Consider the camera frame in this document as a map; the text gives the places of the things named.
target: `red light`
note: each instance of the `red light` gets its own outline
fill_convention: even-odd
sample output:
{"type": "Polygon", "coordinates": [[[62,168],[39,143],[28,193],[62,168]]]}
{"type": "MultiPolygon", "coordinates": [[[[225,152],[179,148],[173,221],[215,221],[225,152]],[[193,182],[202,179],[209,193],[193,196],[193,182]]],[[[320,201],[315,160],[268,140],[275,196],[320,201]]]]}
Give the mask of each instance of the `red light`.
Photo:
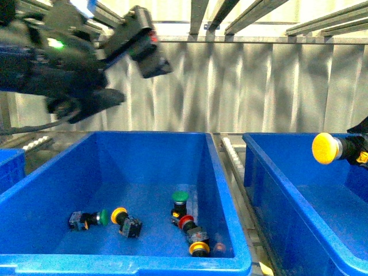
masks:
{"type": "Polygon", "coordinates": [[[148,35],[150,36],[152,42],[159,41],[159,39],[157,38],[157,34],[154,30],[150,31],[148,35]]]}

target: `corrugated metal wall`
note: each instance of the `corrugated metal wall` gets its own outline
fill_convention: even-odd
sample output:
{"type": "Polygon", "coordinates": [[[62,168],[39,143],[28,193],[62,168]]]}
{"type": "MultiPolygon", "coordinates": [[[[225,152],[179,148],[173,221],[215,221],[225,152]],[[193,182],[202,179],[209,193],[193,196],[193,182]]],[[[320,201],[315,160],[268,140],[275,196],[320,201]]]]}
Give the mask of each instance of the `corrugated metal wall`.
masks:
{"type": "MultiPolygon", "coordinates": [[[[344,132],[368,116],[364,45],[163,43],[174,67],[142,79],[122,59],[110,86],[119,107],[67,130],[344,132]]],[[[41,97],[10,95],[13,125],[50,121],[41,97]]]]}

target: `green button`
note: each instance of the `green button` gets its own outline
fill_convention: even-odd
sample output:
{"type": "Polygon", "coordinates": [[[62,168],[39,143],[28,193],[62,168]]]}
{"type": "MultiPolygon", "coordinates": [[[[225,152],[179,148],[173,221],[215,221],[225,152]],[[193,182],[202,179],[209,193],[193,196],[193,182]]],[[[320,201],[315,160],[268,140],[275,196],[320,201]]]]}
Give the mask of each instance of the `green button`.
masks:
{"type": "Polygon", "coordinates": [[[107,226],[109,223],[109,214],[108,211],[106,211],[105,209],[102,210],[102,212],[99,214],[99,221],[103,226],[107,226]]]}
{"type": "Polygon", "coordinates": [[[172,200],[175,202],[185,202],[188,200],[189,195],[186,191],[176,191],[173,193],[172,197],[172,200]]]}

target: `blue plastic bin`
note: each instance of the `blue plastic bin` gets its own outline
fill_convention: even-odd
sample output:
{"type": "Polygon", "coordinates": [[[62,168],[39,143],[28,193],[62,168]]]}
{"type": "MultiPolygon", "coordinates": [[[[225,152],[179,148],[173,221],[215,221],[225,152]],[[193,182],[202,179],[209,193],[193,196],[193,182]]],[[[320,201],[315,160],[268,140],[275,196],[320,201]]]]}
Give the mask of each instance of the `blue plastic bin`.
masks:
{"type": "Polygon", "coordinates": [[[0,194],[25,176],[23,149],[0,149],[0,194]]]}
{"type": "Polygon", "coordinates": [[[212,138],[204,133],[96,132],[0,196],[0,275],[249,275],[251,257],[212,138]],[[171,195],[210,236],[193,258],[170,222],[171,195]],[[118,225],[71,232],[74,211],[123,206],[139,238],[118,225]]]}
{"type": "Polygon", "coordinates": [[[287,275],[368,275],[368,171],[312,155],[314,134],[245,134],[244,184],[287,275]]]}

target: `metal rail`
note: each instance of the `metal rail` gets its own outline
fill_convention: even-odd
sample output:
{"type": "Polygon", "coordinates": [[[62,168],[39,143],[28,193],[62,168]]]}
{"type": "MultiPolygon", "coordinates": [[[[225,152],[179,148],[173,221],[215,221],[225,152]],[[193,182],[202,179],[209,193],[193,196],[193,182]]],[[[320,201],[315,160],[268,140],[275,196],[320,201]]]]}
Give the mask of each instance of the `metal rail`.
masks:
{"type": "Polygon", "coordinates": [[[247,36],[160,36],[160,42],[187,43],[272,43],[272,44],[334,44],[334,45],[366,45],[368,38],[335,38],[335,37],[247,37],[247,36]]]}
{"type": "Polygon", "coordinates": [[[314,30],[328,28],[342,23],[368,17],[368,1],[347,7],[320,18],[298,24],[286,30],[288,36],[306,34],[314,30]]]}
{"type": "Polygon", "coordinates": [[[191,35],[197,35],[200,32],[208,1],[209,0],[191,0],[189,31],[191,35]]]}
{"type": "Polygon", "coordinates": [[[267,15],[274,9],[280,7],[288,0],[256,0],[237,19],[234,20],[225,30],[226,35],[233,35],[238,31],[248,27],[258,19],[267,15]]]}
{"type": "Polygon", "coordinates": [[[93,20],[114,29],[119,25],[120,19],[121,17],[117,13],[97,2],[93,20]]]}
{"type": "Polygon", "coordinates": [[[208,31],[213,32],[240,0],[218,0],[210,17],[208,31]]]}
{"type": "Polygon", "coordinates": [[[353,33],[360,30],[368,29],[368,19],[363,19],[355,22],[351,22],[344,25],[324,29],[321,31],[321,36],[336,36],[344,33],[353,33]]]}

